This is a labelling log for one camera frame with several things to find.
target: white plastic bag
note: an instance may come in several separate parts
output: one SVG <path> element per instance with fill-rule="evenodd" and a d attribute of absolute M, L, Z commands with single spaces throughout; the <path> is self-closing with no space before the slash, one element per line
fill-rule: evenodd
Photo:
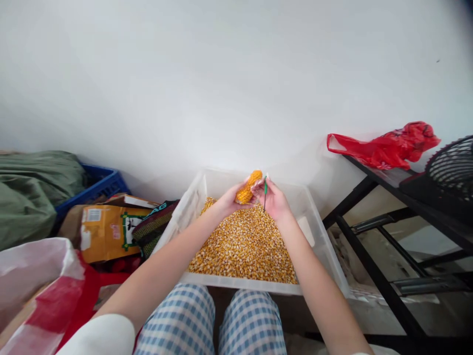
<path fill-rule="evenodd" d="M 84 272 L 65 238 L 0 252 L 0 355 L 54 354 L 81 297 Z M 20 311 L 23 318 L 14 319 Z"/>

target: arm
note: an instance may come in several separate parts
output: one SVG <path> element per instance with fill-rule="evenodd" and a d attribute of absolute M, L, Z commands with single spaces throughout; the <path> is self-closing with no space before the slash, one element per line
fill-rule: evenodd
<path fill-rule="evenodd" d="M 373 354 L 345 297 L 317 259 L 291 213 L 286 197 L 267 178 L 266 210 L 276 221 L 294 265 L 304 299 L 330 354 Z M 253 194 L 264 199 L 261 183 Z"/>
<path fill-rule="evenodd" d="M 237 191 L 244 184 L 228 190 L 180 235 L 152 255 L 120 286 L 94 318 L 105 314 L 123 315 L 133 323 L 137 333 L 171 292 L 219 223 L 237 209 L 252 207 L 234 203 Z"/>

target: black metal shelf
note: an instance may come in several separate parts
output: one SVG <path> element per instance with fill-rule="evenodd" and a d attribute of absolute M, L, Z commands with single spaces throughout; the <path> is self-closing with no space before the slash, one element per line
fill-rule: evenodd
<path fill-rule="evenodd" d="M 340 204 L 324 218 L 326 229 L 337 223 L 345 238 L 350 243 L 354 252 L 360 259 L 373 282 L 383 295 L 385 301 L 393 311 L 409 339 L 406 344 L 412 344 L 415 353 L 426 353 L 426 342 L 429 342 L 425 331 L 408 310 L 401 297 L 439 292 L 471 291 L 473 286 L 473 273 L 463 272 L 452 275 L 430 275 L 425 269 L 441 262 L 454 261 L 473 255 L 473 228 L 439 212 L 405 195 L 399 190 L 399 183 L 415 174 L 413 171 L 402 169 L 377 170 L 364 166 L 351 156 L 344 157 L 363 171 L 364 178 Z M 349 226 L 343 215 L 363 200 L 376 186 L 382 186 L 392 195 L 403 202 L 407 207 L 392 211 L 381 216 L 376 216 L 367 221 Z M 442 232 L 446 237 L 455 242 L 461 251 L 448 255 L 436 256 L 423 262 L 417 262 L 387 231 L 383 225 L 395 223 L 399 220 L 420 216 L 432 226 Z M 409 263 L 418 274 L 418 278 L 407 280 L 388 281 L 380 268 L 368 254 L 357 235 L 365 231 L 377 229 L 385 239 L 393 245 L 397 252 Z M 462 338 L 446 338 L 449 341 L 462 342 Z"/>

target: person's left hand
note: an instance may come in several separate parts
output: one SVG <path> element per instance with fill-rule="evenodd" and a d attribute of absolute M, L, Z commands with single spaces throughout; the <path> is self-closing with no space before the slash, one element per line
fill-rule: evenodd
<path fill-rule="evenodd" d="M 249 177 L 245 181 L 240 182 L 235 186 L 231 187 L 227 192 L 223 194 L 222 197 L 217 200 L 217 202 L 215 202 L 215 208 L 218 208 L 225 215 L 225 217 L 231 215 L 235 211 L 249 209 L 254 206 L 254 203 L 256 202 L 255 196 L 251 198 L 249 205 L 240 205 L 235 202 L 237 192 L 245 187 L 248 179 Z"/>

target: red plastic bag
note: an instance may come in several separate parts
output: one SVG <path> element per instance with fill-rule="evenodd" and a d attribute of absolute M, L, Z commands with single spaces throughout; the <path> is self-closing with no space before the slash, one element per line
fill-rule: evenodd
<path fill-rule="evenodd" d="M 99 274 L 65 238 L 3 250 L 0 355 L 54 354 L 129 275 Z"/>
<path fill-rule="evenodd" d="M 330 148 L 332 137 L 346 150 Z M 371 142 L 334 133 L 327 136 L 327 149 L 332 153 L 351 155 L 360 163 L 381 170 L 409 169 L 405 159 L 416 162 L 423 152 L 439 143 L 440 139 L 435 136 L 432 126 L 422 121 L 408 123 L 402 129 L 388 132 Z"/>

